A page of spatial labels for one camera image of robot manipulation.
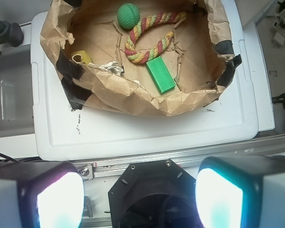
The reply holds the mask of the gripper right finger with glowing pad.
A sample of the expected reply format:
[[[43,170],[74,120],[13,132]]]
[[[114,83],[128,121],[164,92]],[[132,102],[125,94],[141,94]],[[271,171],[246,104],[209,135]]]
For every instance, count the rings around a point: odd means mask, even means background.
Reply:
[[[195,198],[206,228],[285,228],[285,155],[207,157]]]

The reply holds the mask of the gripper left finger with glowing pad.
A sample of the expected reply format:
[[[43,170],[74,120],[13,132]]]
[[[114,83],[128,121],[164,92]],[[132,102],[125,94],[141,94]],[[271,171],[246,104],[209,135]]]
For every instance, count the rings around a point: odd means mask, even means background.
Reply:
[[[0,162],[0,228],[77,228],[84,196],[70,162]]]

